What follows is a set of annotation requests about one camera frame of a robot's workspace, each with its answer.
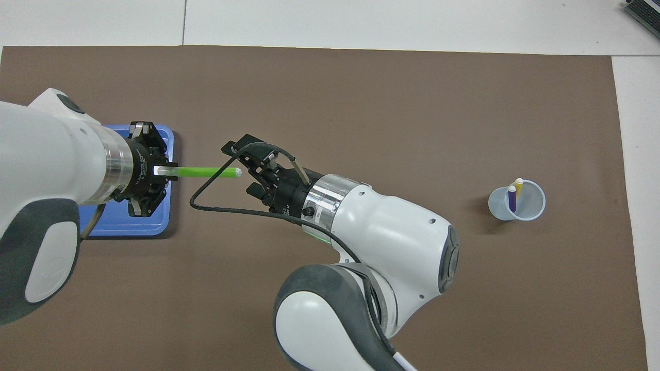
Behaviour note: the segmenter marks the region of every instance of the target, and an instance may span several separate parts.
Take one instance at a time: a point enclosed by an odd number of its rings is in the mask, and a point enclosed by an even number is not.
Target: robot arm
[[[66,94],[47,89],[29,106],[0,102],[0,325],[46,302],[68,280],[80,244],[79,205],[129,199],[148,217],[175,177],[152,123],[128,139],[102,127]]]
[[[414,369],[389,339],[451,285],[459,256],[452,225],[369,185],[283,168],[273,149],[242,150],[260,142],[245,135],[222,148],[232,156],[240,153],[238,159],[258,181],[246,191],[272,213],[320,227],[302,228],[340,255],[337,264],[299,268],[282,285],[273,323],[287,361],[299,370]]]

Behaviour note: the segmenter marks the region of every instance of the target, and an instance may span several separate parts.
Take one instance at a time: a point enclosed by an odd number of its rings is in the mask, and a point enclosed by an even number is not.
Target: brown mat
[[[181,164],[221,164],[251,133],[443,215],[462,242],[454,286],[393,340],[421,370],[646,369],[609,57],[4,48],[0,100],[48,87],[104,123],[171,127]],[[546,211],[500,222],[486,198],[518,176]],[[250,181],[199,201],[263,209]],[[199,185],[174,184],[170,238],[85,242],[63,291],[0,327],[0,368],[288,370],[275,294],[337,254],[293,224],[193,210]]]

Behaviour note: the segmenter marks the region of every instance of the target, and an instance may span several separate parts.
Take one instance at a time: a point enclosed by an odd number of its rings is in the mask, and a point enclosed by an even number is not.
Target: clear plastic cup
[[[538,184],[523,180],[523,188],[517,196],[515,212],[509,209],[508,188],[495,189],[488,198],[488,208],[494,217],[500,220],[530,221],[538,218],[545,210],[545,193]]]

